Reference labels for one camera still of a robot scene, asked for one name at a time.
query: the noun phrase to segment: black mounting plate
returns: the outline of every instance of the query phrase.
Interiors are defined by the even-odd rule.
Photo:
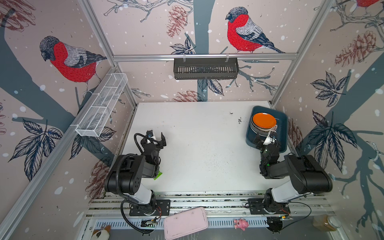
[[[161,209],[161,215],[162,216],[168,216],[169,215],[169,208],[170,208],[170,200],[156,200],[156,206],[160,207]],[[133,206],[131,210],[129,211],[129,215],[131,217],[137,217],[137,216],[146,216],[144,213],[142,213],[139,209],[139,206]],[[159,211],[156,209],[155,212],[151,216],[160,216]]]
[[[263,204],[263,197],[260,198],[251,198],[248,199],[249,202],[249,210],[251,212],[251,215],[259,215],[259,214],[270,214],[264,209],[264,204]],[[288,204],[279,204],[277,206],[279,209],[283,209],[286,212],[290,212],[290,209],[288,207]],[[287,213],[282,210],[277,210],[274,214],[281,214],[281,215],[286,215]]]

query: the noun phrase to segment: white wire basket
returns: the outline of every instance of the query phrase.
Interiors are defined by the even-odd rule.
[[[124,73],[111,74],[107,83],[78,124],[76,132],[80,136],[100,136],[127,81],[127,76]]]

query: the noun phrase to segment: pink tray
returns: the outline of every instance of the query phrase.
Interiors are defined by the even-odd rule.
[[[176,239],[204,230],[208,227],[207,215],[203,207],[184,211],[164,219],[166,240]]]

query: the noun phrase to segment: pink toy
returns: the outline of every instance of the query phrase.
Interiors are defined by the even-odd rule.
[[[243,218],[240,218],[239,220],[235,219],[233,222],[235,223],[235,229],[241,228],[243,231],[245,231],[245,229],[249,226],[248,222]]]

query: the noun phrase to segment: glass jar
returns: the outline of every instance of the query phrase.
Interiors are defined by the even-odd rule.
[[[322,232],[331,232],[336,231],[341,223],[335,216],[322,214],[313,217],[313,226]]]

